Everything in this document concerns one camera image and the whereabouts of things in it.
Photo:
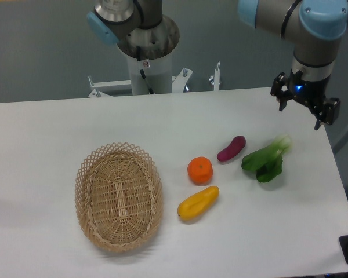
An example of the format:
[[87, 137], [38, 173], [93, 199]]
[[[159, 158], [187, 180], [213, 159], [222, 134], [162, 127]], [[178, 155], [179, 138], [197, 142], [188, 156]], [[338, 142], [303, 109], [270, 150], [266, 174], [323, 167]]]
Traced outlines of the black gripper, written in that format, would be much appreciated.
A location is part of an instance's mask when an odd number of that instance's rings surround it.
[[319, 81], [304, 81], [301, 78], [296, 83], [295, 74], [292, 71], [289, 77], [284, 72], [280, 72], [273, 80], [270, 94], [279, 102], [278, 110], [281, 112], [290, 100], [308, 107], [316, 118], [314, 130], [318, 130], [322, 125], [332, 126], [339, 117], [341, 100], [325, 96], [330, 77], [329, 75]]

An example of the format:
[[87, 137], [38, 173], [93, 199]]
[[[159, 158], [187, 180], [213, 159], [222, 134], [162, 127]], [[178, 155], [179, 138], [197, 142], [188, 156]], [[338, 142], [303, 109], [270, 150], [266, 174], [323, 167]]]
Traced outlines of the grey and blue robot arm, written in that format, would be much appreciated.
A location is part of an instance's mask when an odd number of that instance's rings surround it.
[[[279, 108], [294, 100], [315, 116], [316, 128], [333, 124], [340, 100], [325, 90], [347, 27], [347, 1], [239, 1], [238, 15], [295, 46], [290, 73], [271, 87]], [[161, 1], [97, 1], [86, 18], [103, 43], [125, 55], [133, 94], [173, 92], [170, 55], [180, 34]]]

